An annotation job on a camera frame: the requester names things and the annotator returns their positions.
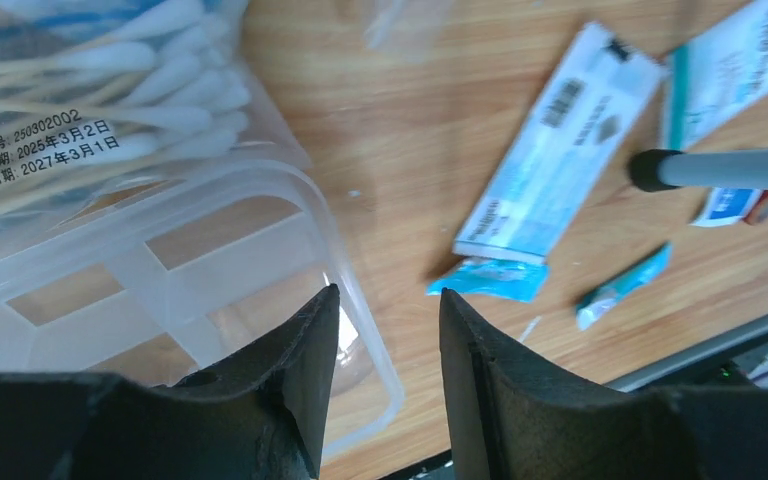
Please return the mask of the clear compartment tray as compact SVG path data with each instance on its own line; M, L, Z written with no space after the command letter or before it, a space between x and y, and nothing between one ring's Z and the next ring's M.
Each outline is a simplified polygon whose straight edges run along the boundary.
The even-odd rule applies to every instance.
M0 371L170 385L332 284L332 458L387 427L405 394L324 196L277 161L169 181L55 228L40 213L0 227Z

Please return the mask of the cotton swab bag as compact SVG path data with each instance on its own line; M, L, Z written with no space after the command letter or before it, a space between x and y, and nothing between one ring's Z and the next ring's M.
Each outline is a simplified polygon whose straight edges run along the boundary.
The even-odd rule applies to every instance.
M234 150L309 162L239 53L244 1L0 1L0 234Z

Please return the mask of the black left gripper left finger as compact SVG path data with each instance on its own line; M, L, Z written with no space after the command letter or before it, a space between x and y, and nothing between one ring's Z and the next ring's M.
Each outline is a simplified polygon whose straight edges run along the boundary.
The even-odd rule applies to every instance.
M0 479L314 479L340 292L170 387L0 373Z

